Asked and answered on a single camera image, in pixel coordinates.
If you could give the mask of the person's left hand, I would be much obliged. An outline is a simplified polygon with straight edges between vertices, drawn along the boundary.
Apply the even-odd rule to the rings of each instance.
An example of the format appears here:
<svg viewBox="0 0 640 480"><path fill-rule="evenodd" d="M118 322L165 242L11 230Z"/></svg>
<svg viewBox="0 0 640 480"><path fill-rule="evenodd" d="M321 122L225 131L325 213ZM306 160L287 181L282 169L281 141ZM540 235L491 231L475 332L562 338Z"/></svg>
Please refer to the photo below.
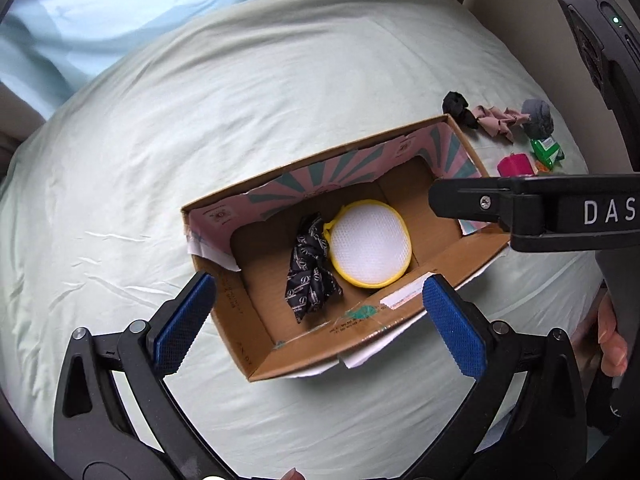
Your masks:
<svg viewBox="0 0 640 480"><path fill-rule="evenodd" d="M285 473L281 480L305 480L305 477L296 468L291 468Z"/></svg>

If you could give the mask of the person's right hand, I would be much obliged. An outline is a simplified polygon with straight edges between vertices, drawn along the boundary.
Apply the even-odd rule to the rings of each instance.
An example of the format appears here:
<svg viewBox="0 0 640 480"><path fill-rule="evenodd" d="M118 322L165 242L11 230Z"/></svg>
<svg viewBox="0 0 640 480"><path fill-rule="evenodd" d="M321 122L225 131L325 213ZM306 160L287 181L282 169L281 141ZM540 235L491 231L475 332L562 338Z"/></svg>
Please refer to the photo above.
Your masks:
<svg viewBox="0 0 640 480"><path fill-rule="evenodd" d="M617 331L611 296L605 294L598 307L598 343L602 350L601 370L608 377L620 377L628 365L628 344Z"/></svg>

